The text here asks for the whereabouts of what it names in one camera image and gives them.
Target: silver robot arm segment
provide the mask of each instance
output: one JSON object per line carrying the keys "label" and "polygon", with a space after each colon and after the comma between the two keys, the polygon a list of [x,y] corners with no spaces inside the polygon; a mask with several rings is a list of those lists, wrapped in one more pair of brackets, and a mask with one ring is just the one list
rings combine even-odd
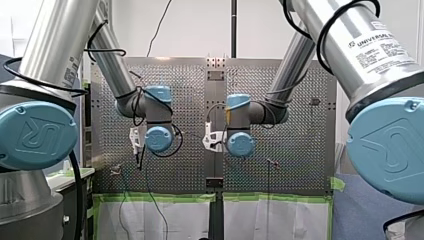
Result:
{"label": "silver robot arm segment", "polygon": [[350,99],[347,151],[378,191],[424,204],[424,98],[405,96],[424,69],[359,0],[291,0],[327,70]]}
{"label": "silver robot arm segment", "polygon": [[[106,21],[98,8],[92,32]],[[92,49],[118,49],[115,34],[106,24],[98,31]],[[167,150],[174,136],[172,126],[171,90],[168,86],[136,88],[123,57],[116,52],[92,52],[114,97],[116,108],[128,118],[141,117],[147,122],[146,147],[153,152]]]}

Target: pegboard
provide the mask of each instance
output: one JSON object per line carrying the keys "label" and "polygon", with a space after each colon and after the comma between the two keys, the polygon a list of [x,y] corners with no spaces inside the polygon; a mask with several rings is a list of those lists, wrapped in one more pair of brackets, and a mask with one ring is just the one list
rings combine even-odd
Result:
{"label": "pegboard", "polygon": [[[128,137],[132,119],[116,112],[113,95],[94,66],[91,94],[95,192],[146,191],[147,167],[149,186],[155,192],[204,193],[208,159],[201,140],[206,107],[206,59],[127,58],[127,64],[143,78],[142,82],[133,79],[137,85],[171,87],[173,122],[184,132],[184,144],[178,154],[167,159],[156,158],[146,151],[144,170],[138,171]],[[227,93],[249,93],[252,99],[262,99],[279,64],[279,60],[228,59]],[[326,194],[333,173],[335,94],[335,81],[314,62],[306,80],[296,89],[289,121],[272,130],[252,126],[252,135],[258,141],[254,156],[246,160],[226,156],[224,190],[267,191],[267,159],[270,159],[280,165],[269,172],[271,191]],[[311,98],[318,98],[320,104],[312,106]],[[118,164],[123,174],[112,175],[111,168]]]}
{"label": "pegboard", "polygon": [[[263,99],[278,69],[266,62],[229,59],[227,94],[249,93],[252,99]],[[328,194],[334,164],[335,80],[314,61],[292,99],[286,123],[270,130],[252,125],[257,144],[253,156],[226,155],[225,191]]]}

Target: wire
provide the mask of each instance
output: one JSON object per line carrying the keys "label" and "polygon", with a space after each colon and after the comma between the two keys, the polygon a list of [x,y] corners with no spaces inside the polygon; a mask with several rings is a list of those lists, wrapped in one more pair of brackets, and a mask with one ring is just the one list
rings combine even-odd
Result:
{"label": "wire", "polygon": [[135,155],[135,158],[137,160],[137,168],[140,171],[143,168],[143,158],[144,158],[143,156],[145,151],[146,151],[146,145],[143,145],[143,149],[141,150],[141,155],[138,155],[138,154]]}
{"label": "wire", "polygon": [[113,49],[91,49],[91,46],[93,45],[94,38],[96,38],[97,34],[100,32],[100,30],[108,24],[109,21],[106,19],[104,22],[102,22],[99,26],[97,26],[96,30],[94,31],[93,35],[88,39],[87,42],[87,49],[84,49],[85,52],[88,52],[88,57],[91,59],[91,61],[96,62],[96,59],[94,59],[93,55],[91,53],[98,52],[98,53],[106,53],[106,52],[120,52],[121,57],[124,57],[127,55],[127,51],[121,48],[113,48]]}
{"label": "wire", "polygon": [[43,86],[43,87],[48,87],[48,88],[53,88],[56,90],[61,90],[61,91],[65,91],[65,92],[71,92],[71,93],[77,93],[76,95],[73,95],[72,97],[79,97],[82,95],[86,95],[88,94],[88,91],[83,90],[83,89],[73,89],[73,88],[64,88],[64,87],[60,87],[60,86],[56,86],[53,85],[51,83],[48,83],[46,81],[42,81],[42,80],[37,80],[34,78],[30,78],[28,76],[25,76],[15,70],[13,70],[12,68],[10,68],[10,65],[16,62],[21,62],[22,58],[11,58],[9,60],[7,60],[6,62],[3,63],[3,68],[4,70],[6,70],[8,73],[14,75],[15,77],[21,78],[29,83],[32,83],[34,85],[38,85],[38,86]]}
{"label": "wire", "polygon": [[132,103],[131,103],[131,110],[133,111],[133,124],[134,126],[138,127],[140,126],[143,122],[144,122],[144,118],[141,118],[140,122],[137,122],[137,109],[140,106],[140,99],[141,99],[141,95],[143,92],[143,89],[141,87],[137,87],[137,97],[133,98]]}
{"label": "wire", "polygon": [[176,135],[181,136],[180,144],[178,145],[177,149],[175,149],[172,153],[170,153],[168,155],[159,155],[155,152],[152,152],[152,154],[155,155],[158,158],[168,158],[168,157],[174,156],[180,150],[181,146],[183,145],[183,132],[181,132],[181,130],[175,124],[172,124],[172,127],[174,128],[174,131],[175,131],[175,129],[178,131],[178,133]]}
{"label": "wire", "polygon": [[168,12],[168,8],[169,8],[169,5],[171,5],[171,2],[172,2],[172,0],[169,0],[168,4],[166,4],[165,11],[163,12],[162,17],[159,21],[158,27],[156,28],[155,35],[153,36],[152,40],[150,40],[149,50],[147,51],[147,57],[150,56],[150,52],[152,51],[153,42],[155,41],[156,37],[158,36],[160,26],[162,25],[162,21],[165,18],[166,13]]}
{"label": "wire", "polygon": [[[140,75],[138,75],[138,74],[136,74],[135,72],[133,72],[133,71],[129,71],[129,73],[131,73],[132,75],[134,75],[135,77],[137,77],[138,79],[140,79],[140,80],[142,80],[142,77],[140,76]],[[167,103],[165,103],[164,101],[162,101],[162,100],[160,100],[159,98],[157,98],[155,95],[153,95],[152,93],[150,93],[149,91],[146,91],[144,88],[142,88],[142,87],[140,87],[140,86],[137,86],[137,88],[138,89],[141,89],[141,91],[143,91],[143,93],[146,93],[146,94],[148,94],[149,96],[151,96],[153,99],[155,99],[156,101],[158,101],[159,103],[161,103],[163,106],[165,106],[170,112],[171,112],[171,115],[174,115],[174,111],[172,110],[172,108],[167,104]]]}
{"label": "wire", "polygon": [[287,92],[289,90],[292,90],[293,88],[297,87],[299,84],[301,84],[303,82],[303,80],[305,80],[306,75],[308,74],[309,70],[306,70],[306,72],[302,75],[302,77],[299,78],[298,81],[296,81],[295,83],[293,83],[293,85],[291,85],[290,87],[286,87],[280,90],[276,90],[276,91],[271,91],[271,92],[267,92],[266,94],[272,95],[272,94],[280,94],[280,93],[284,93]]}
{"label": "wire", "polygon": [[311,35],[305,31],[303,31],[299,26],[297,26],[294,21],[293,21],[293,17],[290,14],[290,11],[287,7],[287,0],[283,0],[283,12],[284,12],[284,16],[286,17],[287,22],[290,24],[290,26],[292,26],[292,28],[294,28],[296,31],[298,31],[300,34],[302,34],[304,37],[312,39]]}
{"label": "wire", "polygon": [[124,173],[123,173],[123,170],[122,169],[121,169],[121,174],[120,175],[122,177],[122,182],[124,183],[125,189],[124,189],[124,199],[122,199],[121,204],[119,205],[119,224],[121,224],[121,227],[127,233],[127,239],[130,239],[130,232],[125,227],[124,223],[122,222],[122,214],[121,214],[122,213],[122,206],[124,205],[125,201],[127,200],[127,192],[128,192],[127,183],[125,181]]}
{"label": "wire", "polygon": [[223,104],[223,103],[216,103],[216,104],[212,105],[212,107],[211,107],[211,108],[209,108],[208,114],[206,114],[206,121],[207,121],[207,122],[209,122],[209,121],[210,121],[209,116],[210,116],[210,114],[211,114],[212,110],[213,110],[214,108],[218,107],[218,106],[224,106],[224,107],[225,107],[226,105],[225,105],[225,104]]}
{"label": "wire", "polygon": [[75,187],[77,190],[77,220],[75,223],[74,239],[80,240],[81,232],[82,232],[82,222],[83,222],[82,218],[84,216],[84,196],[82,193],[82,179],[81,179],[81,173],[79,170],[78,160],[73,150],[69,154],[69,158],[71,160],[72,168],[74,170]]}
{"label": "wire", "polygon": [[389,220],[389,221],[387,221],[383,224],[383,231],[386,232],[387,229],[389,228],[389,226],[394,224],[394,223],[401,222],[403,220],[407,220],[407,219],[414,218],[414,217],[419,217],[419,216],[421,216],[421,217],[424,216],[424,210],[419,210],[419,211],[416,211],[416,212],[412,212],[412,213],[402,215],[402,216],[397,217],[397,218],[393,218],[393,219],[391,219],[391,220]]}
{"label": "wire", "polygon": [[148,170],[149,170],[149,163],[150,163],[149,158],[147,158],[147,160],[146,160],[146,161],[147,161],[147,163],[146,163],[145,177],[146,177],[146,187],[147,187],[147,192],[149,193],[150,198],[152,198],[153,203],[155,204],[156,209],[158,210],[159,215],[162,217],[163,221],[165,222],[165,229],[166,229],[166,232],[165,232],[165,240],[168,240],[168,221],[166,220],[165,215],[163,215],[162,211],[160,210],[160,208],[159,208],[159,206],[158,206],[158,204],[157,204],[157,202],[156,202],[156,199],[155,199],[155,197],[154,197],[154,196],[153,196],[153,194],[152,194],[152,189],[150,188],[149,176],[148,176],[148,172],[149,172],[149,171],[148,171]]}

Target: green tape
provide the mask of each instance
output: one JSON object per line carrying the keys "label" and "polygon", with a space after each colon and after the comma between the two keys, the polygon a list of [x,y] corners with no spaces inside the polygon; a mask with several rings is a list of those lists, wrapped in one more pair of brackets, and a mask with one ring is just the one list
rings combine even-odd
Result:
{"label": "green tape", "polygon": [[87,209],[87,218],[91,218],[94,214],[93,208]]}
{"label": "green tape", "polygon": [[327,229],[327,240],[331,240],[333,238],[333,206],[334,201],[333,197],[328,197],[330,199],[328,205],[328,229]]}
{"label": "green tape", "polygon": [[266,194],[266,193],[224,193],[227,202],[254,202],[259,200],[273,200],[282,202],[301,203],[328,203],[328,197],[308,197],[291,194]]}
{"label": "green tape", "polygon": [[100,201],[98,201],[99,199],[94,197],[95,195],[93,195],[93,200],[94,200],[94,204],[93,204],[93,214],[94,214],[94,234],[93,234],[93,239],[97,239],[97,229],[98,229],[98,223],[99,223],[99,211],[100,211]]}
{"label": "green tape", "polygon": [[343,180],[336,177],[331,177],[330,181],[331,181],[331,189],[338,190],[340,192],[344,191],[344,188],[346,187],[346,183],[343,182]]}

